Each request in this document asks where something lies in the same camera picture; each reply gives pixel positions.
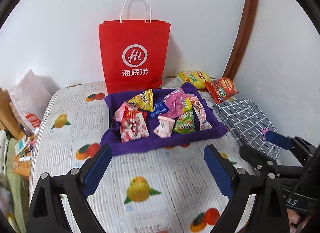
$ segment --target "pink star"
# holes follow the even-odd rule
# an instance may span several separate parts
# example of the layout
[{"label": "pink star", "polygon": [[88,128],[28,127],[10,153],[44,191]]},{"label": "pink star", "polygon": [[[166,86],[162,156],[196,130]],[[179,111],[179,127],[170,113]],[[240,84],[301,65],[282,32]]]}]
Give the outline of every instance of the pink star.
[{"label": "pink star", "polygon": [[266,140],[267,140],[267,139],[266,139],[266,133],[269,131],[269,127],[266,126],[266,128],[264,128],[264,129],[262,129],[262,128],[259,127],[259,130],[260,130],[260,131],[262,132],[262,134],[263,134],[262,140],[263,140],[263,141],[266,141]]}]

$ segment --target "green snack packet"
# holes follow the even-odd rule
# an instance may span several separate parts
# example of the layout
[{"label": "green snack packet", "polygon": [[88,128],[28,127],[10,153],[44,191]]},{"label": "green snack packet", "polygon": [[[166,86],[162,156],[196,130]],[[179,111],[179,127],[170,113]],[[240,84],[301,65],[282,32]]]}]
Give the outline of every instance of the green snack packet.
[{"label": "green snack packet", "polygon": [[196,131],[192,108],[179,116],[173,130],[179,134],[189,134]]}]

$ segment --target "blue candy wrapper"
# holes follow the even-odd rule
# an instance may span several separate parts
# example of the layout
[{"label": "blue candy wrapper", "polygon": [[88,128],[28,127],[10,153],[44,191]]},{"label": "blue candy wrapper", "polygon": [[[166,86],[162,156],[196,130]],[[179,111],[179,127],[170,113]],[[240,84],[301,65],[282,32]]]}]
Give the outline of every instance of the blue candy wrapper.
[{"label": "blue candy wrapper", "polygon": [[154,105],[154,111],[149,112],[149,115],[151,116],[151,118],[154,118],[154,117],[161,115],[161,114],[164,114],[168,111],[169,111],[169,108],[164,104],[164,102],[157,101],[157,102],[155,102],[155,105]]}]

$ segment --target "white wall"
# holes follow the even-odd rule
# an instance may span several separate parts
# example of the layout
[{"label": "white wall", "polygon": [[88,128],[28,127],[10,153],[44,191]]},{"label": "white wall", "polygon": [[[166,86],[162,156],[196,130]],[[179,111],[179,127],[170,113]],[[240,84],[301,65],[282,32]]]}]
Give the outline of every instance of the white wall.
[{"label": "white wall", "polygon": [[[250,41],[235,78],[286,136],[320,141],[320,36],[296,0],[259,0]],[[293,164],[291,155],[280,156]]]},{"label": "white wall", "polygon": [[[221,76],[244,0],[150,1],[153,19],[172,25],[164,74],[202,69]],[[21,0],[0,29],[0,86],[11,87],[29,68],[52,91],[103,80],[98,24],[118,19],[121,4],[122,0]],[[130,18],[143,18],[143,6],[133,2]]]}]

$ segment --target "red paper bag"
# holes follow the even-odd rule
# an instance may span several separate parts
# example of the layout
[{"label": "red paper bag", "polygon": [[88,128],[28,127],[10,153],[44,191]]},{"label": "red paper bag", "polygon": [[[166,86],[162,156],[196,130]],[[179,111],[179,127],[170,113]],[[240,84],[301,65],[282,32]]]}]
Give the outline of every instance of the red paper bag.
[{"label": "red paper bag", "polygon": [[158,88],[167,54],[170,24],[164,21],[105,21],[99,25],[104,78],[109,94]]}]

